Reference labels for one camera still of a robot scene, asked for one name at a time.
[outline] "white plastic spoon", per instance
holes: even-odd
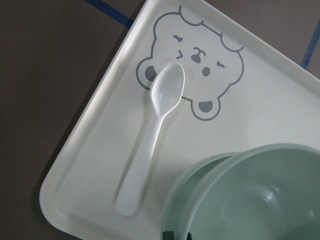
[[[139,206],[162,123],[180,102],[184,86],[185,72],[178,63],[167,65],[153,80],[150,88],[153,118],[115,201],[121,215],[131,215]]]

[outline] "dark gray floor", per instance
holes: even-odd
[[[141,0],[105,0],[134,19]],[[208,0],[300,64],[318,0]],[[0,239],[76,239],[52,227],[40,186],[128,29],[83,0],[0,3]],[[320,78],[320,43],[307,70]]]

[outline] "white plastic tray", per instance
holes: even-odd
[[[141,208],[115,209],[150,120],[150,81],[186,73],[162,126]],[[159,240],[176,178],[208,156],[267,144],[320,149],[320,81],[202,0],[148,0],[44,180],[40,206],[85,240]]]

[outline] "blue tape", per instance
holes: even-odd
[[[122,25],[130,28],[134,21],[102,0],[84,0]]]
[[[304,69],[307,69],[308,64],[310,62],[311,56],[314,53],[314,50],[316,48],[317,42],[319,40],[320,37],[320,20],[318,22],[318,25],[316,26],[314,33],[311,37],[311,40],[309,42],[309,45],[304,53],[303,59],[301,61],[300,66]]]

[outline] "gray printed bear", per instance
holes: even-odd
[[[228,48],[223,34],[204,24],[191,23],[181,12],[160,16],[153,26],[150,56],[139,62],[136,77],[149,90],[157,73],[168,63],[182,65],[185,86],[182,98],[190,102],[193,115],[202,121],[214,119],[221,109],[221,97],[240,81],[244,61],[238,50]]]

